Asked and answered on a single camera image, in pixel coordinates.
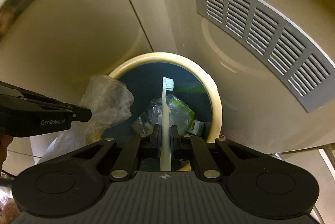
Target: white toothbrush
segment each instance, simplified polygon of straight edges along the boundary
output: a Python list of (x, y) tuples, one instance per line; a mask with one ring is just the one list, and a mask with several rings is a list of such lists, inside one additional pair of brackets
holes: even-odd
[(173, 79), (163, 78), (162, 89), (162, 139), (160, 147), (160, 171), (171, 171), (170, 108), (166, 104), (166, 91), (173, 91)]

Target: gray vent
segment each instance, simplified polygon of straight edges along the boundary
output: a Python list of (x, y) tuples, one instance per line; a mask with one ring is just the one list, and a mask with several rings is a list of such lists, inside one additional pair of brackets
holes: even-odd
[(335, 97), (335, 64), (296, 24), (262, 0), (196, 0), (197, 11), (237, 39), (306, 111)]

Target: toothbrush head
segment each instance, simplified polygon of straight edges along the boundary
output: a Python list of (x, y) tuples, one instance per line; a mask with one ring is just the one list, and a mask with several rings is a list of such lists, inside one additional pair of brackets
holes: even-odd
[(166, 90), (173, 91), (173, 87), (174, 87), (173, 79), (166, 78)]

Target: clear plastic bag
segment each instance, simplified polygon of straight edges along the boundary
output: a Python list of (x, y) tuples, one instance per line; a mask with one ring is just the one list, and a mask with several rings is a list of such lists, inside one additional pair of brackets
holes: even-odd
[(0, 187), (0, 224), (9, 224), (20, 214), (9, 187)]
[[(170, 125), (176, 125), (180, 135), (184, 135), (194, 118), (194, 112), (173, 94), (166, 96), (166, 103), (170, 108)], [(155, 124), (161, 124), (162, 99), (150, 101), (148, 111), (143, 112), (133, 123), (137, 134), (152, 134)]]
[(126, 121), (130, 116), (133, 94), (127, 86), (109, 76), (91, 77), (79, 106), (89, 108), (89, 122), (72, 122), (71, 129), (61, 131), (51, 152), (39, 161), (44, 162), (101, 140), (103, 132)]

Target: metal rivet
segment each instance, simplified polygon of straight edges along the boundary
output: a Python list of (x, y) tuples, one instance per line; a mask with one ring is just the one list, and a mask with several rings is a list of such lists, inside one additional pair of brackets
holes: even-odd
[(220, 172), (216, 170), (207, 170), (204, 172), (204, 176), (209, 179), (215, 179), (220, 176)]
[(126, 170), (119, 169), (119, 170), (114, 170), (111, 173), (111, 175), (115, 179), (122, 179), (128, 175), (128, 172)]

